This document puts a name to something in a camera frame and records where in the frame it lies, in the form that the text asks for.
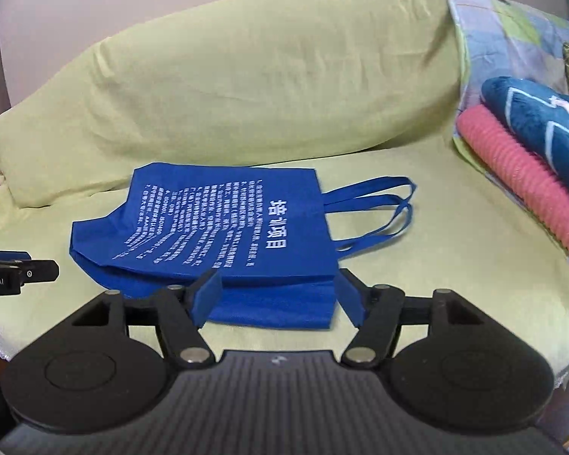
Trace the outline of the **blue non-woven shopping bag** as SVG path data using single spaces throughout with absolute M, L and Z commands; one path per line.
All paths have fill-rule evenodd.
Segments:
M 339 261 L 401 234 L 414 191 L 405 177 L 324 192 L 311 168 L 155 162 L 135 170 L 122 206 L 72 225 L 69 252 L 129 298 L 215 270 L 223 288 L 202 298 L 199 319 L 325 330 Z

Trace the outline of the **pink ribbed folded towel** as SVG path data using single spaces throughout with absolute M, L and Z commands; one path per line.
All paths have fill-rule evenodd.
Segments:
M 456 120 L 462 140 L 569 253 L 569 191 L 539 156 L 526 150 L 484 106 Z

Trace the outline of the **light green covered sofa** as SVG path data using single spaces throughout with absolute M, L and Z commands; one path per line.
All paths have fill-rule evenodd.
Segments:
M 275 165 L 325 190 L 410 178 L 411 227 L 346 265 L 458 291 L 569 379 L 569 259 L 459 156 L 461 56 L 449 0 L 222 0 L 91 45 L 0 115 L 0 249 L 60 268 L 0 297 L 0 358 L 101 291 L 69 235 L 123 203 L 136 168 Z

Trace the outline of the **blue patterned folded towel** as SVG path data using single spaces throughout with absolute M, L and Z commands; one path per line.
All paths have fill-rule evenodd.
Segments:
M 528 79 L 486 80 L 481 102 L 569 190 L 569 96 Z

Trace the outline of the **patchwork pastel blanket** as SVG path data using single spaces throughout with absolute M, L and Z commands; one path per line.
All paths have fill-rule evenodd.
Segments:
M 564 48 L 569 45 L 567 20 L 516 2 L 447 0 L 447 3 L 461 49 L 461 102 L 457 119 L 474 106 L 486 107 L 481 102 L 481 87 L 494 77 L 528 79 L 546 85 L 555 93 L 569 95 L 563 62 Z M 453 142 L 474 168 L 529 212 L 462 140 L 456 124 Z

